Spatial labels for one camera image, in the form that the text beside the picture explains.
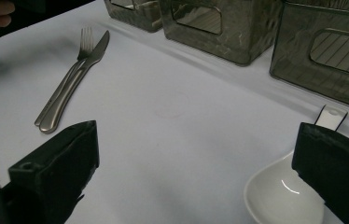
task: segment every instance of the spoon handle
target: spoon handle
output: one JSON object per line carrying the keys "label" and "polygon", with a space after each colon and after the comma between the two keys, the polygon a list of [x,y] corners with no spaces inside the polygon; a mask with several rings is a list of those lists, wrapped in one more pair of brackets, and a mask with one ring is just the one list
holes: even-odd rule
{"label": "spoon handle", "polygon": [[334,107],[331,105],[325,105],[317,118],[315,125],[337,131],[346,118],[347,111]]}

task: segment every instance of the white tablecloth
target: white tablecloth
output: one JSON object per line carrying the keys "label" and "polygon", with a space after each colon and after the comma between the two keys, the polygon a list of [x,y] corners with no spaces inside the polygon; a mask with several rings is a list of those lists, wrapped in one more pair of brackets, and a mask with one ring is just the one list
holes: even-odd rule
{"label": "white tablecloth", "polygon": [[[34,121],[76,61],[80,30],[111,40],[64,111]],[[66,223],[254,223],[248,178],[290,152],[301,122],[341,105],[269,75],[272,49],[240,67],[109,18],[94,1],[0,38],[0,185],[61,129],[95,119],[101,166]],[[349,116],[339,129],[349,136]],[[326,209],[324,223],[341,223]]]}

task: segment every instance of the fork handle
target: fork handle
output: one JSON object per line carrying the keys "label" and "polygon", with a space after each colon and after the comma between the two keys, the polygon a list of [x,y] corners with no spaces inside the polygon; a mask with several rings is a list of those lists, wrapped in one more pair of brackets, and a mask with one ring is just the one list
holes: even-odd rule
{"label": "fork handle", "polygon": [[79,60],[76,63],[73,64],[73,66],[69,69],[66,76],[62,79],[59,86],[56,88],[55,92],[51,95],[49,98],[49,101],[44,106],[43,110],[41,110],[40,114],[38,115],[37,119],[35,120],[35,126],[40,126],[41,120],[46,116],[48,109],[52,106],[52,103],[55,101],[55,99],[59,96],[61,93],[64,85],[66,84],[67,80],[72,76],[72,74],[81,66],[81,64],[85,62],[84,60]]}
{"label": "fork handle", "polygon": [[87,74],[90,67],[79,68],[73,76],[70,77],[69,81],[63,87],[63,90],[58,95],[52,106],[48,109],[46,116],[41,120],[40,131],[42,133],[53,133],[57,127],[59,120],[62,116],[64,108],[67,105],[76,87],[81,82],[82,78]]}

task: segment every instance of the fork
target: fork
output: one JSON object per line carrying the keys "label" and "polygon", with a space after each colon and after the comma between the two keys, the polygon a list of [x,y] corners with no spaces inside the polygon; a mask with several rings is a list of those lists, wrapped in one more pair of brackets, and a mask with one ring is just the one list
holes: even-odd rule
{"label": "fork", "polygon": [[59,94],[61,94],[61,91],[66,84],[67,80],[74,74],[74,72],[87,60],[88,56],[90,56],[91,52],[93,50],[93,35],[92,35],[92,29],[90,27],[82,28],[81,29],[81,41],[79,45],[79,52],[77,56],[77,61],[73,66],[69,69],[66,76],[64,76],[63,80],[59,84],[59,86],[56,88],[55,92],[52,94],[52,96],[49,98],[49,101],[44,106],[43,110],[40,112],[40,115],[38,115],[37,119],[35,120],[35,126],[39,126],[41,123],[41,120],[46,116],[46,113],[48,109],[51,107],[52,103],[55,101],[55,99],[58,97]]}

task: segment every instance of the white spoon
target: white spoon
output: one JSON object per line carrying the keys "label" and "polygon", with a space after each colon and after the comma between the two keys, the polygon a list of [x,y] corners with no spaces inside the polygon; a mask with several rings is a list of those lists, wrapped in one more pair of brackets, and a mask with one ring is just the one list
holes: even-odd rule
{"label": "white spoon", "polygon": [[[316,125],[337,130],[347,112],[326,105]],[[260,224],[320,224],[323,199],[291,168],[293,152],[253,175],[244,188],[244,201]]]}

